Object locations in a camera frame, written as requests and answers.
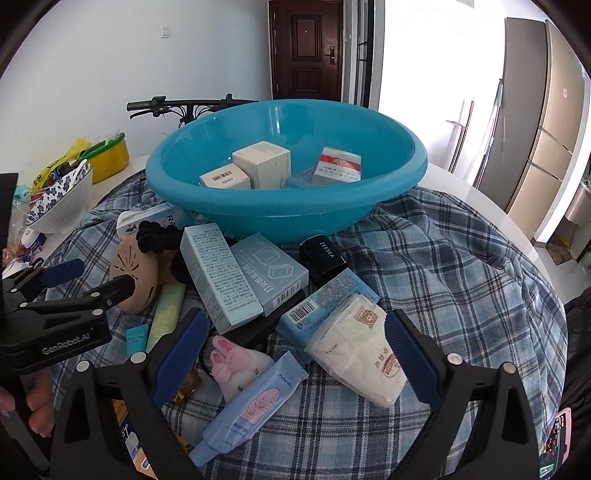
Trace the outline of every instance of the yellow plastic bag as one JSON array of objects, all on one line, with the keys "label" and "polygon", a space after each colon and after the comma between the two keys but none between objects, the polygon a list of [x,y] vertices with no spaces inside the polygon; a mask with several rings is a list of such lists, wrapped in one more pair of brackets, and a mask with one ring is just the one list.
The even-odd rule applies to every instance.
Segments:
[{"label": "yellow plastic bag", "polygon": [[71,160],[78,160],[80,154],[88,149],[92,144],[87,141],[85,138],[79,138],[76,142],[70,147],[70,149],[66,152],[62,158],[58,158],[57,160],[51,162],[47,167],[45,167],[39,175],[35,177],[33,180],[33,186],[31,190],[33,193],[41,190],[43,185],[49,178],[49,174],[55,168],[61,167],[64,163],[69,162]]}]

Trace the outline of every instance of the refrigerator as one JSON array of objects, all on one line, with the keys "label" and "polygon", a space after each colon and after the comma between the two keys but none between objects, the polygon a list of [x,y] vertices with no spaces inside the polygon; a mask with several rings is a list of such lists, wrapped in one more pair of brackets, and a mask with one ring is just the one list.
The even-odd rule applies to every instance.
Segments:
[{"label": "refrigerator", "polygon": [[579,136],[584,78],[549,21],[505,21],[501,109],[478,189],[532,238],[560,189]]}]

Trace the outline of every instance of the brown wooden door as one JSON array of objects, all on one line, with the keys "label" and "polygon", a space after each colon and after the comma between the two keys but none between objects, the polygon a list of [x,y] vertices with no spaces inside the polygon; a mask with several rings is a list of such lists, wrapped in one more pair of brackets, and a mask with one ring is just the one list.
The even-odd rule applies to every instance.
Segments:
[{"label": "brown wooden door", "polygon": [[272,0],[273,98],[341,100],[342,0]]}]

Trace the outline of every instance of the plaid tablecloth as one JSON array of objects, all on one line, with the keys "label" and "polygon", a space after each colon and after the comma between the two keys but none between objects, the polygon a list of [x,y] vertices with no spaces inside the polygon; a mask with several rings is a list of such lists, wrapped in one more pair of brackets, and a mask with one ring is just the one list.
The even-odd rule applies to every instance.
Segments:
[{"label": "plaid tablecloth", "polygon": [[[136,174],[91,211],[49,264],[74,258],[84,275],[50,290],[48,299],[76,296],[108,279],[119,239],[119,214],[160,200]],[[557,413],[566,366],[567,328],[556,293],[528,258],[470,206],[453,196],[415,188],[388,202],[351,228],[333,235],[351,269],[382,298],[381,306],[406,311],[418,328],[445,352],[474,365],[497,368],[511,361],[519,369],[534,415],[538,444]],[[282,245],[297,255],[295,245]],[[189,290],[183,309],[201,306]],[[113,340],[55,368],[56,408],[67,379],[82,359],[96,366],[126,360],[125,330],[150,322],[155,303],[141,315],[108,313]],[[278,359],[291,350],[273,335],[268,353]],[[390,410],[383,410],[328,376],[314,362],[310,377],[252,441],[203,468],[212,479],[384,479],[402,459],[428,416],[407,383]],[[174,428],[196,444],[223,408],[217,384],[202,374],[193,398],[166,405]],[[464,417],[446,472],[454,469],[475,419]]]}]

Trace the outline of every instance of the metal rivet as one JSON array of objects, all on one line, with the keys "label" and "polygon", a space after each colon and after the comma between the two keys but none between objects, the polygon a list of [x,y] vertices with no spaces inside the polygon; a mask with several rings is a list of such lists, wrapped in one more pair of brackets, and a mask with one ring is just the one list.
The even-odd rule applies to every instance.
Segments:
[{"label": "metal rivet", "polygon": [[517,372],[517,368],[511,362],[505,362],[503,364],[503,370],[508,374],[514,374],[515,372]]},{"label": "metal rivet", "polygon": [[79,372],[86,372],[89,367],[90,362],[88,360],[82,360],[82,362],[79,362],[78,365],[76,365],[76,370]]},{"label": "metal rivet", "polygon": [[135,352],[131,356],[131,363],[133,364],[140,364],[144,360],[146,360],[146,354],[144,352]]},{"label": "metal rivet", "polygon": [[464,359],[459,353],[450,353],[447,356],[447,361],[450,362],[452,365],[461,365]]}]

